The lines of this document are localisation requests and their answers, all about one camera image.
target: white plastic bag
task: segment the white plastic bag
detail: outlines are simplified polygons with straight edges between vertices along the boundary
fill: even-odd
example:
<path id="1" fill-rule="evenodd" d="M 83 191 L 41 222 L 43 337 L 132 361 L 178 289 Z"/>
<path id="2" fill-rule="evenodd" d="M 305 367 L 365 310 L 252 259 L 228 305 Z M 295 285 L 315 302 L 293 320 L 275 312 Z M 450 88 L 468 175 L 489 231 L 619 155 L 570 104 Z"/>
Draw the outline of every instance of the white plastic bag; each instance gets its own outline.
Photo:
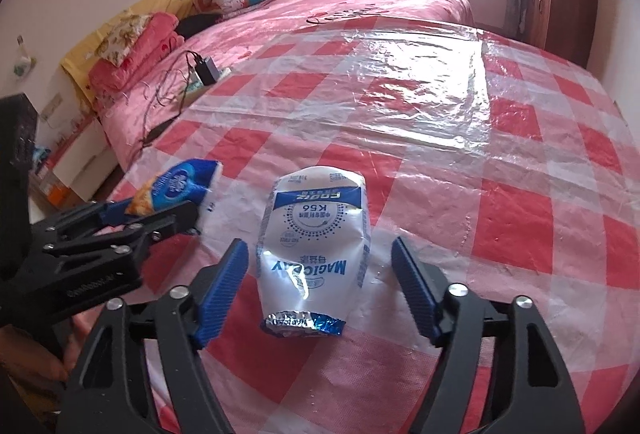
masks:
<path id="1" fill-rule="evenodd" d="M 257 247 L 263 326 L 276 335 L 340 335 L 370 247 L 364 178 L 309 167 L 280 178 Z"/>

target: wooden cabinet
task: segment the wooden cabinet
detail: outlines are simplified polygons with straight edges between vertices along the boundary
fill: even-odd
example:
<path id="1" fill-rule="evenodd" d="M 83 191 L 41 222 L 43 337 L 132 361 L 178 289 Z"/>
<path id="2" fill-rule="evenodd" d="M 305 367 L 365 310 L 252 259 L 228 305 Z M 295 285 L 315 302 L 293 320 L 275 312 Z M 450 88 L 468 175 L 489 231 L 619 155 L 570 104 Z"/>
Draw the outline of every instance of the wooden cabinet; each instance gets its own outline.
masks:
<path id="1" fill-rule="evenodd" d="M 524 0 L 523 40 L 586 67 L 591 53 L 598 0 Z"/>

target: blue gripper pad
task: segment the blue gripper pad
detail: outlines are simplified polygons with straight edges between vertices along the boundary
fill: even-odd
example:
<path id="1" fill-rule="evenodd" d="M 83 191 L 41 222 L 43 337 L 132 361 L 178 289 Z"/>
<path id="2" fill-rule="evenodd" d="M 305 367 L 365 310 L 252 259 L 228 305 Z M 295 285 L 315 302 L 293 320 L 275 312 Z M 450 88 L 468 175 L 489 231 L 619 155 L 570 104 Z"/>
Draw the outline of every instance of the blue gripper pad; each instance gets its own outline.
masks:
<path id="1" fill-rule="evenodd" d="M 436 321 L 438 303 L 400 237 L 391 246 L 391 267 L 398 278 L 418 332 L 432 343 L 436 342 L 442 336 Z"/>
<path id="2" fill-rule="evenodd" d="M 124 213 L 132 200 L 133 198 L 129 198 L 124 201 L 109 203 L 106 210 L 100 214 L 102 224 L 104 226 L 119 226 L 125 224 L 127 220 L 137 219 L 138 216 L 128 216 Z"/>
<path id="3" fill-rule="evenodd" d="M 216 275 L 198 303 L 198 329 L 191 335 L 198 349 L 204 349 L 222 331 L 226 315 L 248 267 L 249 249 L 239 239 L 234 240 L 215 267 L 210 267 L 217 268 Z"/>

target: wall outlet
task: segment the wall outlet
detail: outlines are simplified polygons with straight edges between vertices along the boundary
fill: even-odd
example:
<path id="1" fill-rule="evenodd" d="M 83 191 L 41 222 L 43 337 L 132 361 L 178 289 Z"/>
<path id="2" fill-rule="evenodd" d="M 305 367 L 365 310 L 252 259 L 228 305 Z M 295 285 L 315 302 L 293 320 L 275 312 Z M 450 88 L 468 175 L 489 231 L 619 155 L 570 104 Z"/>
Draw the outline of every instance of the wall outlet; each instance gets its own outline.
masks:
<path id="1" fill-rule="evenodd" d="M 62 104 L 62 95 L 60 93 L 56 93 L 56 96 L 49 100 L 49 103 L 40 113 L 40 118 L 43 119 L 44 122 L 46 122 L 49 118 L 51 118 L 51 115 L 55 112 L 55 110 L 60 107 L 60 104 Z"/>

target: bread snack package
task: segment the bread snack package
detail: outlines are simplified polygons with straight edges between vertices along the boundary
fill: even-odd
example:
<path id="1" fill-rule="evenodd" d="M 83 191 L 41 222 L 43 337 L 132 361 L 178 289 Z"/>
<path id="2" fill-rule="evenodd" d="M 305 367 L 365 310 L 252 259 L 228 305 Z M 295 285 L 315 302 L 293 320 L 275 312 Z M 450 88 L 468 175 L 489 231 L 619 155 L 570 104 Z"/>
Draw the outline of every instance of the bread snack package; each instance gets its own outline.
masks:
<path id="1" fill-rule="evenodd" d="M 222 163 L 205 159 L 189 159 L 171 167 L 164 174 L 147 181 L 133 196 L 126 213 L 149 216 L 183 201 L 199 207 L 196 228 L 204 229 L 215 204 L 215 186 L 222 175 Z"/>
<path id="2" fill-rule="evenodd" d="M 340 335 L 370 243 L 361 175 L 316 166 L 278 179 L 257 245 L 263 329 L 284 337 Z"/>

